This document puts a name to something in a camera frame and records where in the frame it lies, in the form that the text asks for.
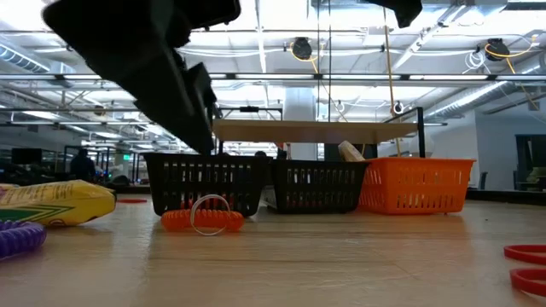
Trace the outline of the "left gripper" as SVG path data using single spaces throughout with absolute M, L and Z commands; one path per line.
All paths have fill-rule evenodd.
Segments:
M 44 23 L 88 67 L 137 98 L 146 116 L 199 154 L 209 154 L 216 96 L 203 63 L 176 52 L 192 30 L 230 23 L 238 0 L 59 0 Z

